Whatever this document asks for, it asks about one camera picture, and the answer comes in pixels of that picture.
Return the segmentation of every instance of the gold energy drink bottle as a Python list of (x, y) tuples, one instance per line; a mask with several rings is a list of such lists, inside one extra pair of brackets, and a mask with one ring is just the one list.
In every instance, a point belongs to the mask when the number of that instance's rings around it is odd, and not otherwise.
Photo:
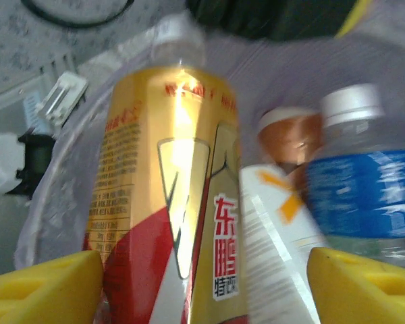
[(154, 67), (113, 92), (85, 245), (114, 324), (248, 322), (236, 101), (193, 67), (203, 48), (187, 15), (167, 17)]

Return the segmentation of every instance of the black object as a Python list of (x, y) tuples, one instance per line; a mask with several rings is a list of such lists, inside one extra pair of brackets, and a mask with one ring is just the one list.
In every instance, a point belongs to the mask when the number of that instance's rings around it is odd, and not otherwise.
[(18, 142), (26, 145), (25, 166), (16, 174), (16, 178), (22, 182), (8, 194), (21, 194), (32, 198), (51, 162), (55, 140), (49, 135), (28, 132), (19, 137)]
[(356, 0), (187, 0), (196, 20), (246, 38), (292, 41), (338, 33)]
[(87, 22), (81, 22), (81, 21), (72, 21), (68, 20), (67, 18), (61, 18), (57, 17), (49, 12), (47, 12), (45, 9), (37, 5), (34, 0), (21, 0), (21, 4), (32, 14), (34, 14), (36, 17), (45, 20), (47, 22), (50, 22), (54, 25), (61, 26), (64, 28), (70, 28), (70, 29), (89, 29), (89, 28), (94, 28), (94, 27), (99, 27), (102, 25), (106, 25), (114, 20), (116, 20), (118, 17), (120, 17), (122, 14), (125, 13), (125, 11), (134, 3), (134, 0), (127, 0), (124, 6), (117, 12), (114, 13), (102, 20), (92, 20), (92, 21), (87, 21)]

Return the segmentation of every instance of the bottle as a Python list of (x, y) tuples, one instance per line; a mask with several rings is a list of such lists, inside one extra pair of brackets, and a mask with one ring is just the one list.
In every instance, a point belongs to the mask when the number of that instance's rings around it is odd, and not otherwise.
[(281, 167), (240, 170), (251, 323), (319, 324), (306, 276), (311, 249), (327, 246)]
[(377, 89), (323, 99), (325, 146), (307, 169), (313, 217), (333, 248), (405, 267), (405, 138)]
[(246, 323), (238, 114), (187, 13), (114, 88), (86, 231), (112, 323)]
[(278, 107), (259, 121), (258, 139), (268, 155), (288, 175), (306, 202), (307, 163), (322, 145), (321, 114), (306, 107)]

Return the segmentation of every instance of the orange logo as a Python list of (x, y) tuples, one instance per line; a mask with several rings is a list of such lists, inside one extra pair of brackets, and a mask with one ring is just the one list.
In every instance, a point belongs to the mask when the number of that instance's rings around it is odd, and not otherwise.
[(279, 212), (281, 214), (282, 223), (286, 225), (291, 224), (291, 222), (297, 215), (297, 212), (304, 204), (300, 197), (297, 195), (294, 187), (291, 186), (291, 184), (289, 184), (287, 181), (279, 179), (275, 175), (266, 171), (260, 171), (259, 177), (265, 184), (277, 186), (281, 189), (284, 189), (285, 191), (290, 192), (290, 196), (288, 197), (288, 199), (282, 204), (282, 206), (280, 206)]

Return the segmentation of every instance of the white plastic clip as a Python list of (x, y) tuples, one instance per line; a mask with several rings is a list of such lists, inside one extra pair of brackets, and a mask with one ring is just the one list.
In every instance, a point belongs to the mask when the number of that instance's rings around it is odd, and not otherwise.
[(85, 78), (69, 71), (64, 72), (47, 97), (36, 105), (36, 114), (56, 129), (62, 127), (87, 86)]

